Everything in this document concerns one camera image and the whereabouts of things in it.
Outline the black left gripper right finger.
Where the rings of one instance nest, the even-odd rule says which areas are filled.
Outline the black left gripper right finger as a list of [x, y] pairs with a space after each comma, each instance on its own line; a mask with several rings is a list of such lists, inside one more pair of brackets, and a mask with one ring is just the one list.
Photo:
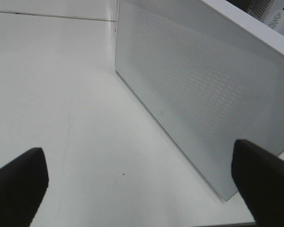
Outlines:
[[249, 140], [236, 140], [231, 176], [259, 227], [284, 227], [284, 161]]

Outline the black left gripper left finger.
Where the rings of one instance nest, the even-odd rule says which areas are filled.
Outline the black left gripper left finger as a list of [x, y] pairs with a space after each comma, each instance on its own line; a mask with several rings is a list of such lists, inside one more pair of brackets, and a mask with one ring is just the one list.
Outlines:
[[42, 148], [31, 148], [0, 168], [0, 227], [31, 225], [49, 185]]

